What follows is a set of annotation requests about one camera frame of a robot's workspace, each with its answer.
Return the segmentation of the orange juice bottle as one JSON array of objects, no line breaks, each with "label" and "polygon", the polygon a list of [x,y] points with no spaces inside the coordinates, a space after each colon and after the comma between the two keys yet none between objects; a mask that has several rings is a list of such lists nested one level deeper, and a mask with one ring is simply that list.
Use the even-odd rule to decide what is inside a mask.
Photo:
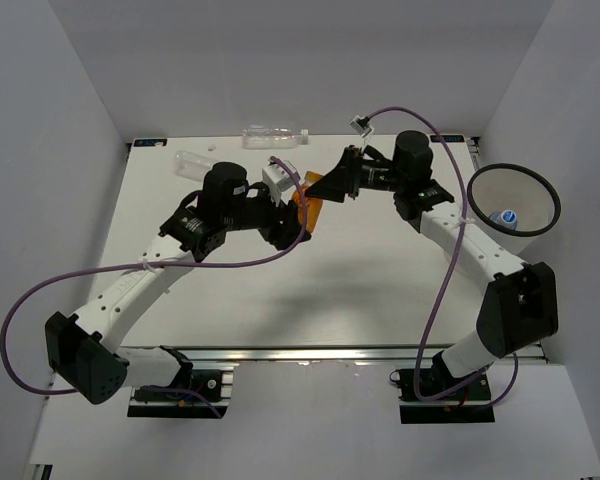
[{"label": "orange juice bottle", "polygon": [[306,191],[309,187],[314,185],[317,181],[322,178],[322,175],[313,171],[307,171],[304,175],[304,180],[301,184],[305,203],[307,207],[308,219],[304,217],[304,210],[302,206],[302,200],[297,190],[291,196],[291,200],[297,206],[297,218],[300,225],[306,223],[306,231],[312,234],[318,223],[318,218],[323,206],[323,200],[319,198],[313,198],[306,195]]}]

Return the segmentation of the blue label bottle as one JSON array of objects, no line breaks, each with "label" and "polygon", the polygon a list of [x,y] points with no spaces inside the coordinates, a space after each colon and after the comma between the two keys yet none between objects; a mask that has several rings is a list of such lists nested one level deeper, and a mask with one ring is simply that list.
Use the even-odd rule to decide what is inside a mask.
[{"label": "blue label bottle", "polygon": [[516,230],[518,225],[517,214],[510,209],[493,212],[489,219],[503,228]]}]

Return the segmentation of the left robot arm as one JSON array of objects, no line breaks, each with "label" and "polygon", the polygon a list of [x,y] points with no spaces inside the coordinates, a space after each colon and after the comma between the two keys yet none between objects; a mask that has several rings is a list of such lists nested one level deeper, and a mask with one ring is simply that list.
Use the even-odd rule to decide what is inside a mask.
[{"label": "left robot arm", "polygon": [[300,189],[295,167],[271,158],[262,179],[251,184],[244,167],[218,162],[200,189],[186,195],[160,226],[138,264],[95,299],[45,324],[51,368],[93,405],[126,387],[157,389],[179,399],[191,387],[193,364],[174,347],[125,348],[124,338],[150,307],[182,277],[210,268],[207,257],[230,232],[257,231],[282,254],[310,239],[308,207],[301,192],[289,202],[281,195]]}]

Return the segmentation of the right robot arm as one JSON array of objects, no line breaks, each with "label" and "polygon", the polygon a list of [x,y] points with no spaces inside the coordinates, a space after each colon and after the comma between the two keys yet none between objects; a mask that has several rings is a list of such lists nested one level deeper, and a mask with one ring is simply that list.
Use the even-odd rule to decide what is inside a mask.
[{"label": "right robot arm", "polygon": [[529,264],[498,244],[467,217],[468,203],[433,178],[429,136],[397,135],[386,158],[371,146],[343,151],[338,164],[309,187],[307,196],[343,202],[363,189],[392,193],[400,218],[433,241],[461,267],[483,294],[474,329],[437,353],[425,377],[414,369],[420,401],[452,399],[486,367],[558,330],[556,279],[544,262]]}]

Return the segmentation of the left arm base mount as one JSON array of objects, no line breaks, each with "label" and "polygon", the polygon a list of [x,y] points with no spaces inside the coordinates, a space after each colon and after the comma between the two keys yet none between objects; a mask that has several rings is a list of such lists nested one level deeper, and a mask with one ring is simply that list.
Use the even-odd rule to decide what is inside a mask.
[{"label": "left arm base mount", "polygon": [[142,387],[131,391],[129,418],[219,420],[228,410],[236,363],[197,362],[188,381],[175,387]]}]

